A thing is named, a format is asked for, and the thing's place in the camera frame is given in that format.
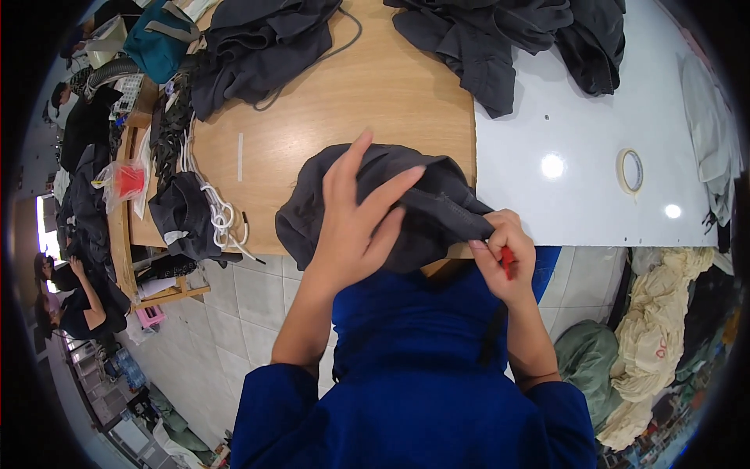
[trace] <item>hand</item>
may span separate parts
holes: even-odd
[[[531,278],[536,265],[536,250],[534,241],[521,228],[521,218],[508,209],[484,217],[495,227],[495,232],[487,244],[474,239],[469,241],[469,247],[490,291],[509,307],[533,298]],[[509,265],[511,280],[499,263],[503,258],[500,253],[503,246],[508,246],[514,257]]]
[[[391,206],[425,173],[424,166],[403,171],[358,206],[356,175],[372,140],[372,132],[362,132],[323,177],[325,214],[305,277],[315,278],[320,288],[333,295],[383,266],[406,213],[402,207],[391,210]]]
[[[80,278],[86,276],[86,273],[83,271],[83,263],[78,257],[70,256],[70,268],[73,270],[73,273],[76,274],[76,277]]]

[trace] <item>person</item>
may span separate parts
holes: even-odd
[[[85,40],[89,39],[92,33],[104,23],[117,15],[122,15],[125,29],[130,31],[142,13],[143,8],[138,6],[133,0],[109,0],[108,2],[104,2],[90,18],[79,25],[75,25],[68,32],[65,43],[60,49],[60,57],[70,59],[78,51],[83,50],[86,46]]]
[[[73,74],[67,81],[60,82],[55,86],[52,96],[49,97],[49,103],[55,108],[55,120],[60,120],[60,107],[70,104],[70,106],[67,106],[67,113],[62,118],[63,122],[67,120],[67,114],[78,101],[78,98],[83,96],[86,90],[86,81],[93,70],[91,65],[84,67]]]
[[[469,242],[474,261],[453,282],[381,270],[404,219],[392,207],[425,168],[358,205],[372,138],[365,131],[323,178],[315,254],[270,365],[244,379],[232,467],[595,467],[585,398],[560,380],[537,306],[546,251],[501,210],[486,215],[495,231]],[[514,256],[507,274],[503,247]],[[331,322],[336,384],[319,399]]]
[[[73,272],[70,263],[64,262],[55,265],[52,256],[45,256],[41,252],[34,256],[34,276],[38,281],[52,281],[55,288],[60,291],[72,291],[81,286],[81,282]]]
[[[34,315],[42,335],[51,338],[53,330],[61,329],[77,339],[101,338],[125,330],[127,311],[122,311],[110,301],[107,287],[94,287],[76,257],[70,258],[70,268],[78,277],[81,288],[63,299],[58,305],[50,295],[39,293],[34,304]]]

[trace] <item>masking tape roll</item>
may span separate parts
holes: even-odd
[[[631,159],[635,162],[637,175],[633,186],[630,186],[628,184],[628,181],[625,179],[626,156],[630,156]],[[644,165],[643,163],[641,163],[641,157],[638,156],[638,153],[632,148],[620,150],[619,154],[617,155],[616,170],[617,181],[619,182],[619,186],[622,188],[622,190],[626,194],[630,194],[632,196],[636,195],[644,184]]]

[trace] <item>teal bag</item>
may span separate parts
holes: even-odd
[[[156,83],[172,78],[200,32],[170,0],[156,0],[127,35],[122,49]]]

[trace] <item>gray cord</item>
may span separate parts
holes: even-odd
[[[315,62],[309,64],[301,72],[299,72],[299,75],[302,75],[308,69],[314,67],[315,65],[318,65],[320,62],[326,60],[328,57],[335,56],[336,54],[338,54],[342,50],[348,49],[352,44],[354,44],[355,42],[357,42],[357,40],[359,39],[360,36],[362,36],[362,23],[360,23],[359,20],[357,20],[354,16],[352,16],[348,11],[344,10],[342,7],[339,7],[338,10],[344,16],[351,18],[352,21],[354,21],[354,23],[356,23],[356,25],[357,25],[357,34],[354,36],[354,38],[351,41],[347,42],[346,44],[344,44],[343,46],[339,47],[338,49],[336,49],[334,51],[331,51],[331,52],[329,52],[327,54],[323,54],[322,56],[318,57],[318,59]],[[284,83],[283,85],[279,86],[276,89],[272,89],[270,92],[268,92],[268,95],[261,100],[261,101],[264,101],[264,100],[267,100],[267,99],[271,98],[271,102],[269,102],[268,104],[266,104],[263,107],[258,107],[258,104],[253,104],[253,109],[255,109],[258,112],[262,112],[262,111],[267,110],[269,107],[273,106],[273,104],[276,102],[276,100],[279,98],[279,96],[281,96],[281,92],[284,90],[284,86],[290,84],[292,82],[292,80]]]

